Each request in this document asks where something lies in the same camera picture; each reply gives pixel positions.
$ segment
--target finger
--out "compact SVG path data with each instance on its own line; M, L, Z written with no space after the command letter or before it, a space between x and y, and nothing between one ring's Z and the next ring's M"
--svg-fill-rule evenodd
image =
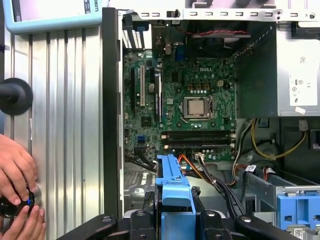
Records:
M29 194L27 192L27 184L24 176L22 175L19 168L14 164L14 162L8 162L2 166L2 170L11 180L14 185L15 190L23 201L29 199Z
M10 203L14 205L19 205L21 203L19 196L16 194L7 175L2 169L0 169L0 191Z
M40 236L38 237L37 240L45 240L46 229L47 229L47 225L46 225L46 223L43 223Z
M45 219L45 210L40 209L35 228L30 238L31 240L37 240L38 237L40 236L41 230L43 228L44 219Z
M39 215L39 206L34 206L17 240L30 240L30 237L37 224L38 215Z
M22 172L24 179L29 186L29 189L34 192L36 190L36 178L30 164L20 154L14 156L13 161Z
M0 229L4 229L4 222L5 222L5 219L1 216L0 217Z
M19 212L16 219L13 221L11 227L6 231L6 233L3 235L3 240L12 240L17 239L19 233L21 232L26 216L29 211L29 206L24 206L22 210Z
M20 154L26 160L26 162L30 165L30 167L33 171L33 174L35 176L37 176L37 166L36 166L35 160L32 158L32 156L25 149L22 149L20 151Z

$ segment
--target green motherboard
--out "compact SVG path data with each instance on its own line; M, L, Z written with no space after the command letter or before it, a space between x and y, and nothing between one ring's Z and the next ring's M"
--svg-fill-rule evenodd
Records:
M149 161L157 154L234 159L236 129L233 59L153 58L150 51L123 57L124 146Z

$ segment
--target metal side panel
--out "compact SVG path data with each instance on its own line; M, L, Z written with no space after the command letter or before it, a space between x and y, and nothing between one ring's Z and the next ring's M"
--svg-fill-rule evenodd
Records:
M33 156L47 240L104 211L101 28L14 36L5 32L5 78L33 89L33 107L5 116L5 134Z

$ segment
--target blue plastic bracket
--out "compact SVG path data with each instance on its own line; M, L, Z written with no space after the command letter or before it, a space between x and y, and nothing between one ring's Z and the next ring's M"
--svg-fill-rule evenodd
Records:
M155 180L162 187L162 205L185 207L185 211L161 212L161 240L196 240L196 209L188 179L173 155L158 155L162 177Z
M318 192L298 196L277 197L278 228L287 230L293 225L305 225L315 230L320 224L320 195Z

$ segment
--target human hand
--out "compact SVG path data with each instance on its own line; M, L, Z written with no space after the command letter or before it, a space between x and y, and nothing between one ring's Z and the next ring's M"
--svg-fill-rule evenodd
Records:
M19 205L21 200L27 201L29 198L27 184L30 191L36 191L36 176L36 164L30 154L18 143L0 134L0 194L12 204Z
M34 206L28 219L25 221L29 206L24 206L13 221L11 227L0 240L44 240L46 234L45 210Z

